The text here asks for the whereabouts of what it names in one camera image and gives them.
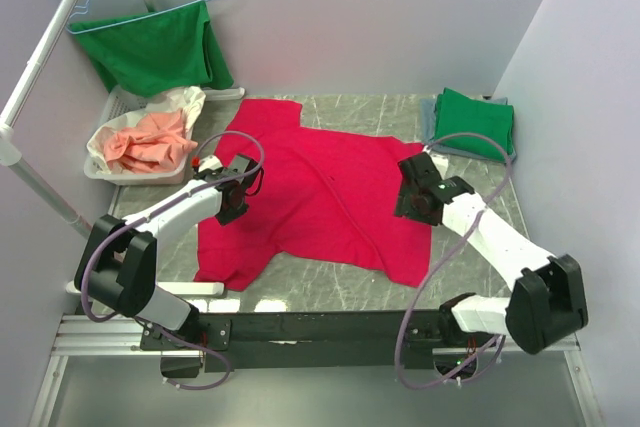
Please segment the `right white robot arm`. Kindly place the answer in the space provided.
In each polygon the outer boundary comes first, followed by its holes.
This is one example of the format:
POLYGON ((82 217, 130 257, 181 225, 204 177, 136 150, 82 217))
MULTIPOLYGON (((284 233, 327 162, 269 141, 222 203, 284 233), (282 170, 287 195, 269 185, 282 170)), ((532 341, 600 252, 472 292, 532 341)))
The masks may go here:
POLYGON ((459 295, 439 309, 439 334, 460 346, 473 334, 506 335, 537 354, 589 322, 581 267, 535 245, 496 214, 459 176, 443 178, 422 152, 400 161, 395 215, 460 235, 501 276, 507 298, 459 295))

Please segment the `red t-shirt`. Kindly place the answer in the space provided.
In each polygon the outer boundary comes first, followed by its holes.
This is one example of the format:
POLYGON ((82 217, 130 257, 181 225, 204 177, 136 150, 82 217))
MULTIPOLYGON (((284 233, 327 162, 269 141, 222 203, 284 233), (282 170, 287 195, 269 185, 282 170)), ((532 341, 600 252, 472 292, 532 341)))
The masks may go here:
POLYGON ((198 282, 246 289, 279 253, 351 264, 416 287, 428 271, 431 228, 395 216, 399 162, 419 143, 301 125, 293 101, 247 99, 214 153, 263 156, 264 177, 248 211, 227 226, 198 226, 198 282))

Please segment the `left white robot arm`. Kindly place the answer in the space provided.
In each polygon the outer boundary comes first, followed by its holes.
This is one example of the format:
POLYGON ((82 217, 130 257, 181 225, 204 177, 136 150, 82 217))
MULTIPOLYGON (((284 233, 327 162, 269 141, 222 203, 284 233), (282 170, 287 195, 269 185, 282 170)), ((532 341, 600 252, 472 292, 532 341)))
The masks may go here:
POLYGON ((263 167, 239 154, 225 167, 214 156, 179 191, 126 218, 104 215, 93 225, 75 278, 85 315, 105 322, 120 314, 164 328, 176 348, 200 335, 198 310, 157 284, 164 244, 203 220, 226 225, 248 210, 247 191, 263 167))

